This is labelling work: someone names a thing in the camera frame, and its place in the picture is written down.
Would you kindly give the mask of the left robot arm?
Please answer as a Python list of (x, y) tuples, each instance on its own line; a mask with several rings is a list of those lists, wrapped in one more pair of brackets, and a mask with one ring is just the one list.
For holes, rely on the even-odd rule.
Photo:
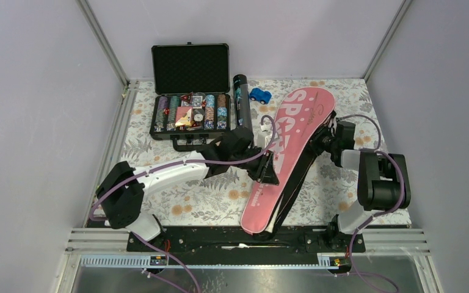
[(166, 163), (132, 167), (126, 161), (119, 162), (97, 188), (97, 201), (89, 218), (94, 222), (103, 221), (112, 229), (124, 228), (139, 236), (149, 250), (159, 250), (164, 245), (165, 235), (156, 216), (141, 210), (146, 194), (217, 176), (231, 166), (245, 170), (257, 183), (279, 184), (272, 151), (252, 143), (252, 131), (236, 128), (188, 155)]

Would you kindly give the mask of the black shuttlecock tube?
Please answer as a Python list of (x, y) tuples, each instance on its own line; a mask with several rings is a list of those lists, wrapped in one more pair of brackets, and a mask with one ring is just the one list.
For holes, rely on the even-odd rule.
[(237, 74), (233, 77), (234, 108), (237, 127), (253, 130), (247, 77)]

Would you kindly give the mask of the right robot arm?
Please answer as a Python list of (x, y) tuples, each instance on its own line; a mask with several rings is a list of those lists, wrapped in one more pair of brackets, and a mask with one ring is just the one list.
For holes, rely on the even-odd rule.
[(339, 121), (336, 128), (318, 128), (309, 141), (316, 154), (329, 153), (337, 167), (358, 173), (357, 200), (334, 216), (322, 234), (324, 244), (333, 251), (348, 248), (375, 218), (405, 209), (411, 202), (404, 155), (356, 150), (354, 132), (353, 123)]

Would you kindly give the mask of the pink racket bag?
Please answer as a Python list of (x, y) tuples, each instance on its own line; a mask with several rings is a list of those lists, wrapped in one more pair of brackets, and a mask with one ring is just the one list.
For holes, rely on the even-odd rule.
[(284, 222), (315, 160), (305, 147), (334, 109), (334, 96), (319, 87), (299, 88), (284, 97), (275, 115), (277, 138), (270, 147), (279, 184), (253, 185), (241, 216), (246, 233), (273, 233)]

